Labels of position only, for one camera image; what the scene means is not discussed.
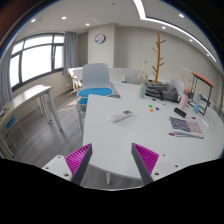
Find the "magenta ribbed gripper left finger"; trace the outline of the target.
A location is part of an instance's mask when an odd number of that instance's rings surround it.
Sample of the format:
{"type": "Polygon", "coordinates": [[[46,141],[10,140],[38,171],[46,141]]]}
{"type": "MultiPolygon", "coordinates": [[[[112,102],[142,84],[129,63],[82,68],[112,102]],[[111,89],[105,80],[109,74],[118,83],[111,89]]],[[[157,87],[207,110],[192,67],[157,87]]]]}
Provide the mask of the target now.
{"type": "Polygon", "coordinates": [[[65,161],[72,173],[71,181],[80,185],[92,156],[92,144],[87,144],[65,157],[65,161]]]}

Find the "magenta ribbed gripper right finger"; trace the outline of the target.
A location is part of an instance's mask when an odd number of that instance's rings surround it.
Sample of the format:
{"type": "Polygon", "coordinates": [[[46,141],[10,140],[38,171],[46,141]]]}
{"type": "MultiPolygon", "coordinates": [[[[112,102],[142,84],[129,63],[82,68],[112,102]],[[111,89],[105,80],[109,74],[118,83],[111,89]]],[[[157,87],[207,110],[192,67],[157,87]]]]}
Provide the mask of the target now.
{"type": "Polygon", "coordinates": [[[136,143],[132,144],[131,153],[139,170],[143,184],[147,185],[152,183],[153,178],[151,177],[151,174],[159,155],[136,143]]]}

